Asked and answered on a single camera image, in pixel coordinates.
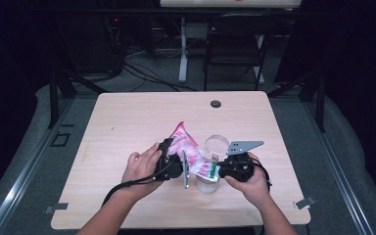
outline forearm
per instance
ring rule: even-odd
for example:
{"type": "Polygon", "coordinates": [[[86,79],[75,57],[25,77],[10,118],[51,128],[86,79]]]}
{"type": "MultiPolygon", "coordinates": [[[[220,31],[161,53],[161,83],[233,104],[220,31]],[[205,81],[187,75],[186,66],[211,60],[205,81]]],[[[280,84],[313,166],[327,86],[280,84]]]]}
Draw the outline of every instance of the forearm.
{"type": "Polygon", "coordinates": [[[136,201],[125,190],[118,190],[78,231],[78,234],[118,234],[135,203],[136,201]]]}
{"type": "Polygon", "coordinates": [[[255,204],[261,214],[264,230],[268,235],[298,234],[276,203],[268,198],[263,204],[255,204]]]}

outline wooden table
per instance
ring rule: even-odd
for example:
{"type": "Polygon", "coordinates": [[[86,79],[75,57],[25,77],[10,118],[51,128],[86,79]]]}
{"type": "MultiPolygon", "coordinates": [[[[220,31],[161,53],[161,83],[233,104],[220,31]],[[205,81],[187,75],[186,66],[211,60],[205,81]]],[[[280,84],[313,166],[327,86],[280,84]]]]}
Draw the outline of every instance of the wooden table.
{"type": "MultiPolygon", "coordinates": [[[[78,229],[101,207],[109,190],[120,182],[128,156],[162,142],[181,122],[204,147],[219,134],[229,141],[264,141],[251,152],[270,174],[271,195],[293,224],[310,221],[307,209],[294,208],[303,198],[275,116],[263,92],[158,92],[100,95],[72,165],[51,225],[78,229]],[[211,101],[221,102],[213,108],[211,101]]],[[[200,192],[190,175],[165,182],[139,201],[122,228],[190,228],[262,224],[259,211],[224,179],[212,194],[200,192]]]]}

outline light wood surface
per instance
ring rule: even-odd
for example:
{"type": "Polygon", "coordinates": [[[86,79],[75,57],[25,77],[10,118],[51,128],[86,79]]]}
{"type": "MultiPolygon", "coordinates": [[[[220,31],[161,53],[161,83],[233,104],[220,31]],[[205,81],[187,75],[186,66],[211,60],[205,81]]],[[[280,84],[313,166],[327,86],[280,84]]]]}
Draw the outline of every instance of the light wood surface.
{"type": "Polygon", "coordinates": [[[299,8],[302,0],[161,0],[162,7],[299,8]]]}
{"type": "MultiPolygon", "coordinates": [[[[301,187],[263,92],[157,92],[100,95],[84,133],[60,203],[52,219],[55,229],[77,229],[101,207],[106,194],[117,185],[128,156],[162,142],[185,122],[189,134],[204,147],[219,134],[229,141],[264,141],[251,152],[270,174],[271,195],[293,224],[310,221],[307,209],[293,202],[303,199],[301,187]],[[222,106],[211,107],[218,100],[222,106]]],[[[252,226],[261,224],[259,211],[224,179],[212,194],[200,192],[190,175],[166,181],[139,201],[122,228],[187,228],[252,226]]]]}

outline metal bracket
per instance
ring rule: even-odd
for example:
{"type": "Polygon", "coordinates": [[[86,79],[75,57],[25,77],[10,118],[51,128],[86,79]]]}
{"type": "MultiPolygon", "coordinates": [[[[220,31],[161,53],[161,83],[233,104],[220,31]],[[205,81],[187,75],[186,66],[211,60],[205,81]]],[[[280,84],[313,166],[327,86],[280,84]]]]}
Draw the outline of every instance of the metal bracket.
{"type": "Polygon", "coordinates": [[[233,141],[228,147],[227,156],[243,154],[263,144],[263,141],[233,141]]]}
{"type": "Polygon", "coordinates": [[[58,210],[66,210],[69,206],[68,203],[55,204],[54,206],[48,206],[45,208],[44,213],[54,213],[58,210]]]}
{"type": "Polygon", "coordinates": [[[298,201],[297,203],[293,203],[294,207],[301,210],[303,208],[307,208],[309,209],[310,208],[310,205],[316,203],[316,201],[313,199],[312,196],[308,197],[308,198],[305,198],[301,201],[298,201]]]}
{"type": "Polygon", "coordinates": [[[188,182],[189,165],[188,165],[188,161],[187,161],[187,156],[185,154],[185,150],[182,150],[182,154],[184,156],[184,159],[182,160],[182,168],[184,170],[184,172],[183,172],[183,174],[184,174],[184,185],[185,185],[185,189],[187,189],[189,187],[189,182],[188,182]]]}

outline pink plastic bag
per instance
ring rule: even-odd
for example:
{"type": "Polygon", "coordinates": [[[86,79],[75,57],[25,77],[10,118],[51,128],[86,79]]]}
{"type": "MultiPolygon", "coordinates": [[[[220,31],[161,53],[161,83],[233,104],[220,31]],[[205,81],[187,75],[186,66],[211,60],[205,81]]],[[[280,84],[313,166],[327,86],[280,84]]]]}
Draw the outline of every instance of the pink plastic bag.
{"type": "Polygon", "coordinates": [[[183,121],[176,126],[170,137],[173,138],[173,141],[168,149],[169,155],[177,154],[183,161],[182,151],[184,150],[191,172],[212,182],[218,180],[219,166],[201,154],[202,151],[198,149],[197,142],[185,130],[183,121]]]}

